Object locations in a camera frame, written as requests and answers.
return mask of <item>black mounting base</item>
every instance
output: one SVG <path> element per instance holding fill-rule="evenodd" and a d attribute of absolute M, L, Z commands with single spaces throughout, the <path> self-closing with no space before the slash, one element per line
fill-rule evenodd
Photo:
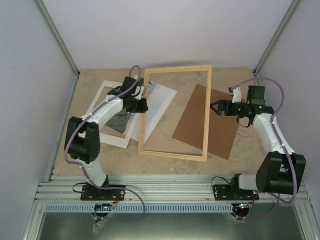
<path fill-rule="evenodd" d="M 108 188 L 125 188 L 125 185 L 109 185 Z M 82 187 L 82 201 L 123 201 L 126 192 L 120 189 L 102 190 L 87 183 Z"/>
<path fill-rule="evenodd" d="M 230 184 L 213 185 L 213 194 L 216 201 L 253 201 L 259 200 L 259 195 L 251 190 L 237 189 L 236 194 Z"/>

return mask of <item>rectangular wooden frame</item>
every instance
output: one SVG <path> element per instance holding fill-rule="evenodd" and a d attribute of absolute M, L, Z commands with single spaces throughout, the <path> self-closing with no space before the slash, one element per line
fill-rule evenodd
<path fill-rule="evenodd" d="M 147 117 L 146 112 L 142 113 L 142 115 L 141 115 L 140 141 L 139 141 L 139 145 L 138 145 L 138 153 L 139 154 L 149 155 L 149 156 L 157 156 L 157 157 L 165 157 L 165 158 L 173 158 L 173 159 L 193 160 L 193 161 L 200 161 L 200 162 L 207 161 L 212 66 L 211 65 L 200 65 L 200 66 L 146 68 L 144 70 L 144 87 L 145 87 L 145 89 L 148 89 L 150 74 L 196 72 L 196 71 L 207 71 L 202 155 L 197 156 L 197 155 L 188 155 L 188 154 L 173 153 L 173 152 L 144 150 L 145 128 L 146 128 L 146 117 Z"/>

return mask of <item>metal beam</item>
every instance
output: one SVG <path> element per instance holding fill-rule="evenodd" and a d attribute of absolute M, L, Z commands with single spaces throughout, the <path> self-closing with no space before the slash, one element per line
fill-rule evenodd
<path fill-rule="evenodd" d="M 69 62 L 72 70 L 74 71 L 74 74 L 76 75 L 76 77 L 79 77 L 79 70 L 74 62 L 74 60 L 72 59 L 57 27 L 55 26 L 45 4 L 43 3 L 42 0 L 35 0 L 35 3 L 37 4 L 37 6 L 39 7 L 40 11 L 42 12 L 43 17 L 45 18 L 49 28 L 51 29 L 51 32 L 53 33 L 53 36 L 55 37 L 58 45 L 60 46 L 62 52 L 64 53 L 64 56 L 66 57 L 67 61 Z"/>
<path fill-rule="evenodd" d="M 298 9 L 299 4 L 302 2 L 302 0 L 293 0 L 289 9 L 285 13 L 280 25 L 278 26 L 277 30 L 275 31 L 273 37 L 271 38 L 271 41 L 269 42 L 268 46 L 266 47 L 262 57 L 260 58 L 258 64 L 256 65 L 255 69 L 253 70 L 253 73 L 255 75 L 258 75 L 260 72 L 262 66 L 264 65 L 265 61 L 267 60 L 268 56 L 270 55 L 272 49 L 276 45 L 278 39 L 280 38 L 281 34 L 284 32 L 286 26 L 288 25 L 290 19 Z"/>

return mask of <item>beige work surface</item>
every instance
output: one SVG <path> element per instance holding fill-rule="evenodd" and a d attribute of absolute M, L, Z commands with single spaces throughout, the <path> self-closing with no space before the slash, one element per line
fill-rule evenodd
<path fill-rule="evenodd" d="M 68 119 L 71 116 L 81 117 L 86 113 L 104 80 L 122 82 L 128 73 L 129 69 L 85 69 L 81 71 Z M 181 73 L 181 79 L 188 79 L 186 77 L 187 74 L 187 72 Z M 228 87 L 249 78 L 251 78 L 251 72 L 247 68 L 213 68 L 212 88 L 227 93 Z M 171 76 L 166 74 L 165 79 L 157 79 L 156 82 L 162 84 L 161 81 L 163 81 L 166 87 L 179 92 L 179 86 L 174 81 L 170 81 L 170 79 Z M 247 87 L 243 86 L 241 91 L 242 94 L 245 94 Z M 246 125 L 247 119 L 242 119 L 240 123 Z M 81 175 L 82 171 L 78 166 L 64 161 L 64 139 L 65 131 L 59 146 L 53 174 Z M 126 149 L 102 143 L 99 160 L 107 175 L 235 174 L 256 172 L 265 155 L 266 153 L 257 131 L 252 126 L 250 128 L 239 126 L 228 160 L 211 153 L 208 153 L 207 162 L 139 155 L 138 142 L 133 139 L 130 139 Z"/>

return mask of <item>ventilation grille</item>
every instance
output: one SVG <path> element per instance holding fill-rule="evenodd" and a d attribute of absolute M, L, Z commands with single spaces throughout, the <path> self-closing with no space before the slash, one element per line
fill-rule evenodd
<path fill-rule="evenodd" d="M 94 203 L 48 203 L 47 213 L 92 213 Z M 146 203 L 146 213 L 231 213 L 231 203 Z M 141 203 L 118 203 L 111 208 L 101 205 L 98 213 L 142 213 Z"/>

